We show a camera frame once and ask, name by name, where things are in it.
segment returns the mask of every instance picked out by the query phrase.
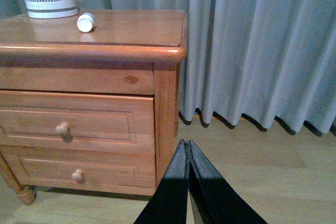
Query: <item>bottle cap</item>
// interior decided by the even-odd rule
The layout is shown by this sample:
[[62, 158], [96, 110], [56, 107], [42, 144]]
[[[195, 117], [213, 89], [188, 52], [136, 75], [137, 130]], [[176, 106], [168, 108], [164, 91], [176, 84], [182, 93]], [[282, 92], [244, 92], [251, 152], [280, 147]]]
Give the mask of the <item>bottle cap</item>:
[[77, 27], [84, 33], [88, 33], [94, 28], [94, 16], [91, 13], [83, 13], [77, 20]]

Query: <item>laminate floor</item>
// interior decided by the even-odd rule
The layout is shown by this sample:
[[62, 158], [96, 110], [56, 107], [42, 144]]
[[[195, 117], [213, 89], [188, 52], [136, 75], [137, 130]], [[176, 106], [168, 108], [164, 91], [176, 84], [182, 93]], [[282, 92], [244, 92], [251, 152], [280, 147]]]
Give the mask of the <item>laminate floor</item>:
[[[180, 139], [193, 139], [237, 193], [268, 223], [336, 223], [336, 137], [305, 127], [289, 135], [277, 122], [267, 132], [241, 120], [233, 129], [213, 119], [180, 122]], [[0, 223], [133, 223], [148, 197], [38, 187], [22, 205], [0, 178]], [[194, 223], [188, 203], [187, 223]]]

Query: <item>wooden drawer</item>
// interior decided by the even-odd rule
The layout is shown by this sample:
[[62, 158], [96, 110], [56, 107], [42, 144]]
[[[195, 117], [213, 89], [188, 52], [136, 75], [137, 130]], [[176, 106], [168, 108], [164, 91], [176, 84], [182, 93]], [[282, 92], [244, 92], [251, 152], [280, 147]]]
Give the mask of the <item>wooden drawer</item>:
[[[154, 157], [11, 146], [0, 150], [24, 185], [141, 195], [155, 191]], [[72, 178], [77, 169], [80, 182]]]
[[155, 155], [151, 97], [0, 91], [0, 126], [3, 145]]
[[1, 58], [0, 89], [152, 95], [153, 66], [139, 62]]

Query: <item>white curtain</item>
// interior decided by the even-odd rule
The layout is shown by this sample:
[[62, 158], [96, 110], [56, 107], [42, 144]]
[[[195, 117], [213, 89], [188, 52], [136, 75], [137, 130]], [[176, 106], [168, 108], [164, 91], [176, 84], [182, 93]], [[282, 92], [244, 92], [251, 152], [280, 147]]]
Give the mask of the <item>white curtain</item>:
[[[275, 116], [294, 131], [336, 122], [336, 0], [76, 0], [96, 9], [183, 9], [189, 52], [181, 106], [205, 123], [213, 112], [236, 125], [242, 113], [264, 128]], [[0, 0], [0, 17], [25, 12]]]

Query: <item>drawer knob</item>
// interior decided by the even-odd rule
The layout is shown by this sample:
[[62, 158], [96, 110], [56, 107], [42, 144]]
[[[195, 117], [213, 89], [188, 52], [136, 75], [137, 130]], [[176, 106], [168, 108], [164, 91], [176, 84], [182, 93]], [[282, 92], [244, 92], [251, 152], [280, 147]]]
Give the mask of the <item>drawer knob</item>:
[[76, 171], [72, 174], [72, 179], [78, 183], [83, 183], [83, 171], [76, 169]]
[[64, 142], [71, 142], [72, 136], [70, 133], [70, 126], [67, 123], [61, 123], [60, 125], [57, 125], [55, 128], [57, 134], [59, 134]]

